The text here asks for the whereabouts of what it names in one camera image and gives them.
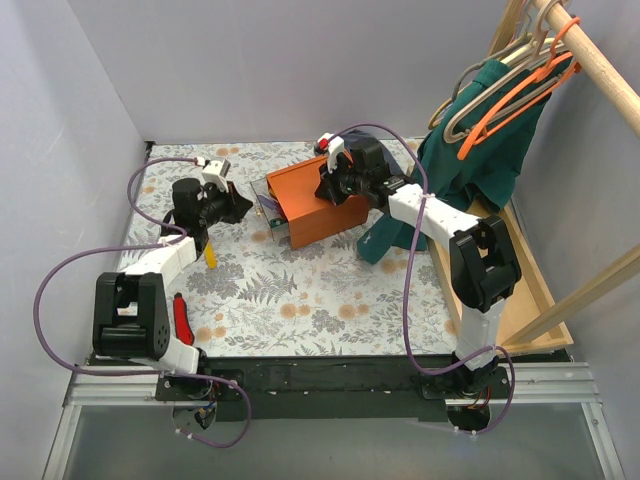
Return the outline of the green stubby screwdriver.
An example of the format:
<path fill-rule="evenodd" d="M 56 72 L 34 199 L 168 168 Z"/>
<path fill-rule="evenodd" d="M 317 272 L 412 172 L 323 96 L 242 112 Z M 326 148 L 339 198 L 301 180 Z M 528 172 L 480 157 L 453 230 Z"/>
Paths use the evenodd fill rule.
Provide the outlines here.
<path fill-rule="evenodd" d="M 274 218 L 269 221 L 269 225 L 272 229 L 278 228 L 286 224 L 287 224 L 287 221 L 282 218 Z"/>

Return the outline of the orange wooden drawer box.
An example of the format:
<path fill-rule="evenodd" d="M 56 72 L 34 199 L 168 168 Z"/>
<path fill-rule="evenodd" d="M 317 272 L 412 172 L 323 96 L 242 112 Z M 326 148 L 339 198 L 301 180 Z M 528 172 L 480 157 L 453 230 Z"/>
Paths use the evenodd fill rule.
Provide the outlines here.
<path fill-rule="evenodd" d="M 319 168 L 325 156 L 296 163 L 266 176 L 268 188 L 288 220 L 291 247 L 296 250 L 366 222 L 370 207 L 360 196 L 341 205 L 319 199 Z"/>

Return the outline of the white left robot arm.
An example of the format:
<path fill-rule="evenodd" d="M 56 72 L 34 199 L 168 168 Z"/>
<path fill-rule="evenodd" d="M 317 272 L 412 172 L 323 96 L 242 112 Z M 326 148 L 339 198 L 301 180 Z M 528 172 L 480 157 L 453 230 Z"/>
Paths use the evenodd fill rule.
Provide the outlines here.
<path fill-rule="evenodd" d="M 241 222 L 253 203 L 231 181 L 221 187 L 196 178 L 174 182 L 172 202 L 161 221 L 160 246 L 124 270 L 98 277 L 92 343 L 101 357 L 180 373 L 180 390 L 200 400 L 211 392 L 213 377 L 198 366 L 199 350 L 172 333 L 165 288 L 202 257 L 209 228 Z"/>

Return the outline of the blue red screwdriver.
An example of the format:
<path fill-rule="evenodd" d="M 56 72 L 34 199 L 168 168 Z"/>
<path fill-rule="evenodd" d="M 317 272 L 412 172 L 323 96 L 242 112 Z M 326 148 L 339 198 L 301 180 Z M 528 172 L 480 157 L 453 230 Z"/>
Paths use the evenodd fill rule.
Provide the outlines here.
<path fill-rule="evenodd" d="M 277 201 L 274 201 L 271 198 L 267 198 L 267 197 L 261 196 L 260 197 L 260 202 L 264 207 L 266 207 L 266 208 L 268 208 L 268 209 L 270 209 L 272 211 L 278 211 L 278 212 L 282 211 L 280 204 Z"/>

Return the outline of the clear acrylic drawer tray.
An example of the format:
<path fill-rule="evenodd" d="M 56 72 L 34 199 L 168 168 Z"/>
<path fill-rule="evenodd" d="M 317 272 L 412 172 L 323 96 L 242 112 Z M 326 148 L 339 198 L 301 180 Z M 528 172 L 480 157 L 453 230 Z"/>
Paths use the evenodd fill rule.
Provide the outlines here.
<path fill-rule="evenodd" d="M 251 186 L 252 191 L 253 191 L 253 193 L 254 193 L 254 195 L 256 197 L 257 207 L 260 210 L 261 215 L 264 217 L 264 219 L 265 219 L 265 221 L 266 221 L 266 223 L 267 223 L 267 225 L 268 225 L 268 227 L 270 229 L 270 232 L 272 234 L 273 239 L 275 241 L 280 241 L 280 240 L 283 240 L 285 238 L 288 238 L 290 236 L 289 223 L 288 223 L 288 219 L 286 218 L 286 215 L 285 215 L 282 207 L 281 207 L 281 209 L 282 209 L 281 212 L 272 211 L 272 210 L 264 207 L 260 202 L 260 197 L 261 196 L 267 197 L 267 198 L 271 198 L 274 201 L 278 202 L 278 200 L 276 198 L 272 198 L 269 195 L 269 192 L 268 192 L 268 187 L 269 186 L 268 186 L 267 180 L 265 178 L 254 180 L 254 181 L 252 181 L 250 183 L 250 186 Z M 280 226 L 278 228 L 272 229 L 270 227 L 270 225 L 269 225 L 269 221 L 271 219 L 274 219 L 274 218 L 282 218 L 282 219 L 287 221 L 287 224 L 286 225 L 282 225 L 282 226 Z"/>

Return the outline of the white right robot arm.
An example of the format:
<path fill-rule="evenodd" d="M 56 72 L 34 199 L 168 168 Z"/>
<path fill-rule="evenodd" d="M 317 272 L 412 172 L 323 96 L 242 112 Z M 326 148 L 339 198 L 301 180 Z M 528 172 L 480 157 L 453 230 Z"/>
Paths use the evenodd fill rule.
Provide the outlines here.
<path fill-rule="evenodd" d="M 487 389 L 497 368 L 497 335 L 507 299 L 521 268 L 504 221 L 461 212 L 424 192 L 424 185 L 394 174 L 381 144 L 360 139 L 346 148 L 341 137 L 325 134 L 314 150 L 325 155 L 316 197 L 334 205 L 351 196 L 412 226 L 449 254 L 453 291 L 461 302 L 461 330 L 452 363 L 420 371 L 431 389 L 475 397 Z"/>

